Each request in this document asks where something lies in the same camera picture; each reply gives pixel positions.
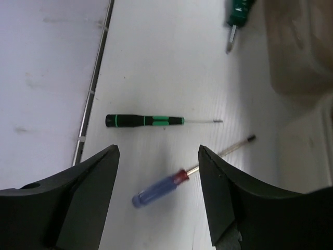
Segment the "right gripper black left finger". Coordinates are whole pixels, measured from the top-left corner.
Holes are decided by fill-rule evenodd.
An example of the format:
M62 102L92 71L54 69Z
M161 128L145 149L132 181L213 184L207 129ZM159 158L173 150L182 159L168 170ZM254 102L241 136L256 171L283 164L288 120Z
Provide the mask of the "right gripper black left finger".
M110 145L51 177L1 190L1 249L98 249L119 158Z

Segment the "stubby green screwdriver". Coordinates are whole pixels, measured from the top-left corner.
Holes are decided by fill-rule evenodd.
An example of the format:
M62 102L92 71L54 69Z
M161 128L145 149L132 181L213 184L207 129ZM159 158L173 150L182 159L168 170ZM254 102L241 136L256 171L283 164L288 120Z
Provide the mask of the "stubby green screwdriver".
M249 13L256 0L233 0L229 1L229 17L226 24L230 27L226 53L230 53L234 46L234 39L238 29L244 27L248 21Z

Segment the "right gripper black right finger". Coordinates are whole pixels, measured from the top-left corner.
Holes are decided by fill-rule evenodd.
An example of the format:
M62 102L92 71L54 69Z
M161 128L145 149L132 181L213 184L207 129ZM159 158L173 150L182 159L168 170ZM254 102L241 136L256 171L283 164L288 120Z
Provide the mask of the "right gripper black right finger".
M216 249L332 249L332 188L287 191L200 146L199 173Z

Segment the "beige toolbox with clear lid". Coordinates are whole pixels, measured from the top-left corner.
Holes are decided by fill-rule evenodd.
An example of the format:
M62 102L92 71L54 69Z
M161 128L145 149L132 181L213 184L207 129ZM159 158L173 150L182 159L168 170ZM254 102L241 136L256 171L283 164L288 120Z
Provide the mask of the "beige toolbox with clear lid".
M271 85L304 113L278 133L281 185L332 186L332 1L265 1Z

